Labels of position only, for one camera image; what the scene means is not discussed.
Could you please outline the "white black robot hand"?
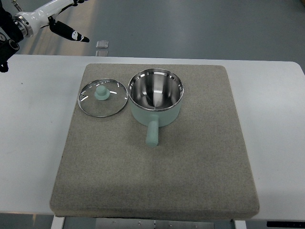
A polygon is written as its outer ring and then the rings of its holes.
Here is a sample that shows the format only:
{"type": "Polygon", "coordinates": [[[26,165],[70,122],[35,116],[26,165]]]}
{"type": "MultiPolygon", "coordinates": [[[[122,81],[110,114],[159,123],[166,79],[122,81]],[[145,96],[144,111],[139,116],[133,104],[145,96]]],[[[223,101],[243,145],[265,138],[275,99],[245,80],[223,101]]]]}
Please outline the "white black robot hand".
{"type": "Polygon", "coordinates": [[[81,35],[56,17],[69,7],[84,3],[83,0],[52,0],[33,12],[20,11],[13,21],[24,37],[36,35],[39,29],[49,27],[51,32],[70,41],[89,42],[89,38],[81,35]]]}

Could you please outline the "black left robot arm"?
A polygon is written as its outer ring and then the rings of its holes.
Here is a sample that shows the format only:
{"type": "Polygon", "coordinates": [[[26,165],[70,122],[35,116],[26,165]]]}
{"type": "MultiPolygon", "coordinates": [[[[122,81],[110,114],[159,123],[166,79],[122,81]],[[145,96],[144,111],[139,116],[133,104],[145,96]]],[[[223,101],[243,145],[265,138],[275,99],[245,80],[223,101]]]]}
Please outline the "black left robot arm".
{"type": "Polygon", "coordinates": [[[19,42],[24,37],[16,21],[3,8],[2,3],[0,3],[0,27],[6,34],[0,33],[0,72],[6,73],[9,70],[8,60],[20,49],[19,42]]]}

